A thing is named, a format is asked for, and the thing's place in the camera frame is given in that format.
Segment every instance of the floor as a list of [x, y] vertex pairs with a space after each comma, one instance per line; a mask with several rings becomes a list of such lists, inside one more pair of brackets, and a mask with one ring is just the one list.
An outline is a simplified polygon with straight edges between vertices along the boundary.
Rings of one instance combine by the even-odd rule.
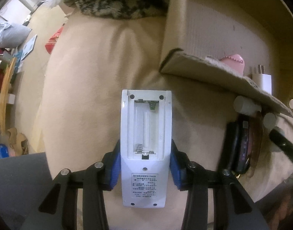
[[29, 153], [44, 152], [41, 130], [41, 100], [46, 65], [50, 55], [45, 49], [48, 39], [67, 21], [59, 6], [49, 9], [40, 6], [32, 15], [28, 27], [32, 29], [26, 42], [37, 34], [34, 50], [24, 59], [12, 93], [15, 104], [8, 111], [8, 126], [16, 127], [28, 139]]

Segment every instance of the pink object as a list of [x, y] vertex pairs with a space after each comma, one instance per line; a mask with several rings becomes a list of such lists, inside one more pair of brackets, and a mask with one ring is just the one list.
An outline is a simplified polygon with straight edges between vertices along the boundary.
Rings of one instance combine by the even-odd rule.
[[239, 54], [233, 54], [225, 56], [219, 59], [224, 64], [228, 65], [230, 68], [234, 69], [241, 76], [244, 74], [244, 59]]

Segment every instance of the cardboard flap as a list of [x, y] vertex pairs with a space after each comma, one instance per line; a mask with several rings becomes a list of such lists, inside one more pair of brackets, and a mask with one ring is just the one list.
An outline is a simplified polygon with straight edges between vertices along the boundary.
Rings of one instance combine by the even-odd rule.
[[259, 89], [249, 77], [240, 76], [229, 66], [211, 57], [201, 59], [186, 54], [181, 49], [173, 49], [162, 63], [160, 72], [219, 85], [293, 118], [293, 113], [287, 106]]

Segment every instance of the battery spring contact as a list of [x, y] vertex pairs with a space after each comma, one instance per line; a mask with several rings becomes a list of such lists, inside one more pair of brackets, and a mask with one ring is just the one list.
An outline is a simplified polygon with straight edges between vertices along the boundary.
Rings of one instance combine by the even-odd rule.
[[136, 152], [138, 153], [142, 153], [143, 151], [143, 145], [142, 144], [138, 144], [137, 148], [136, 148]]

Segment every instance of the blue container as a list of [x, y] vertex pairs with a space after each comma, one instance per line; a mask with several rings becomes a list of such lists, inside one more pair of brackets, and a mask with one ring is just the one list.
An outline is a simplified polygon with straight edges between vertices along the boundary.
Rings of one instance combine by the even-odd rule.
[[0, 144], [0, 158], [9, 157], [8, 148], [4, 144]]

